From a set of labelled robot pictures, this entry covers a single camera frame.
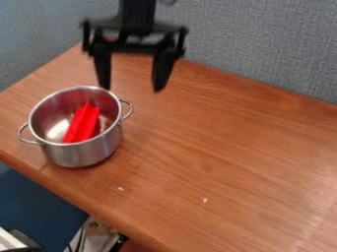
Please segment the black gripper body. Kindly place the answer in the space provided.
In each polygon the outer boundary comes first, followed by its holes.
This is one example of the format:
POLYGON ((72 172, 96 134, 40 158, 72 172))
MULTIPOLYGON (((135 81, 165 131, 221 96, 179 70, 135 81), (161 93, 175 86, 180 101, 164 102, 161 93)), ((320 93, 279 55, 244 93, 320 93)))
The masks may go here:
POLYGON ((86 18, 81 22, 81 48, 96 56, 100 48, 112 52, 184 54, 188 29, 155 19, 157 0, 120 0, 114 16, 86 18))

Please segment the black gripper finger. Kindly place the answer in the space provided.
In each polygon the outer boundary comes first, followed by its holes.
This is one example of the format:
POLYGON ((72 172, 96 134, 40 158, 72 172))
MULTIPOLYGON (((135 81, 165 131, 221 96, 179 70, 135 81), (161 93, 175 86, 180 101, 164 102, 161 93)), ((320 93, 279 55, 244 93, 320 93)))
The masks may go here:
POLYGON ((93 63, 98 85, 102 89, 110 88, 110 52, 104 45, 96 45, 93 48, 93 63))
POLYGON ((176 52, 172 49, 163 50, 153 56, 152 88, 156 93, 165 88, 175 61, 176 52))

